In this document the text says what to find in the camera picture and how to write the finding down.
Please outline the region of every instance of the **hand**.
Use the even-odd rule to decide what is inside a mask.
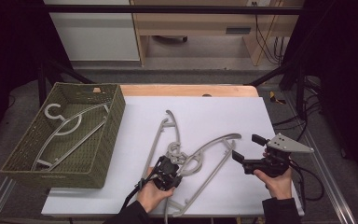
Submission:
[[[153,168],[149,167],[147,175],[152,172]],[[167,191],[160,190],[156,187],[153,181],[149,181],[145,186],[138,192],[137,200],[145,209],[146,213],[151,212],[155,209],[158,204],[165,198],[171,197],[175,188],[171,188]]]
[[[274,178],[260,170],[255,170],[254,175],[266,184],[271,197],[278,200],[292,198],[292,168],[289,167],[283,175]]]

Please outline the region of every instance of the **plastic storage basket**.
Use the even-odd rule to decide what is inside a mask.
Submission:
[[[1,173],[30,187],[102,188],[125,104],[116,84],[56,83]],[[79,112],[84,112],[81,122],[76,116]],[[74,119],[62,126],[69,118]],[[76,145],[79,146],[48,171],[49,164],[55,164]]]

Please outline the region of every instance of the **white table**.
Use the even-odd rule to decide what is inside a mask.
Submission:
[[[253,143],[251,135],[257,133],[266,138],[275,135],[264,102],[258,97],[126,96],[125,99],[127,105],[105,186],[102,189],[52,189],[43,215],[101,217],[118,213],[141,178],[158,126],[168,118],[167,109],[175,115],[181,150],[187,154],[216,137],[239,133],[242,139],[236,140],[236,150],[247,159],[260,159],[264,148]],[[174,129],[166,129],[150,165],[165,154],[174,138]],[[172,199],[184,204],[185,199],[191,198],[224,157],[225,149],[219,144],[207,149],[201,171],[185,177]],[[303,215],[295,188],[293,190],[298,211]],[[254,175],[245,175],[239,163],[228,159],[184,217],[259,216],[263,214],[261,201],[269,197],[264,183]],[[153,214],[162,215],[163,204]]]

